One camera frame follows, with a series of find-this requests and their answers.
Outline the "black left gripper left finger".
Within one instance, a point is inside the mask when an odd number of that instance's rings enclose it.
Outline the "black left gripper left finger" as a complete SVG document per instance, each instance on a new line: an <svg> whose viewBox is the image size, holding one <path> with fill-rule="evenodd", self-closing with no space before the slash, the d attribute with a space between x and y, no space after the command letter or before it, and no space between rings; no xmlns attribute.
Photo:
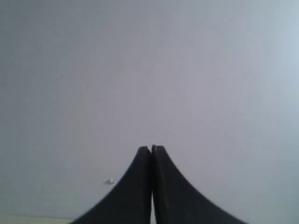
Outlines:
<svg viewBox="0 0 299 224"><path fill-rule="evenodd" d="M152 197L152 157L138 148L129 168L113 189L75 224L149 224Z"/></svg>

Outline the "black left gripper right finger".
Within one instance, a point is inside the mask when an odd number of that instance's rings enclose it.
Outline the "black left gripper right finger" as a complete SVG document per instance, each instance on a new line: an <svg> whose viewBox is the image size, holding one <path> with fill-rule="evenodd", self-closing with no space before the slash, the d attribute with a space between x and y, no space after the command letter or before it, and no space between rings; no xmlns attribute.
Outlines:
<svg viewBox="0 0 299 224"><path fill-rule="evenodd" d="M153 145L153 199L157 224L243 224L198 192L164 146Z"/></svg>

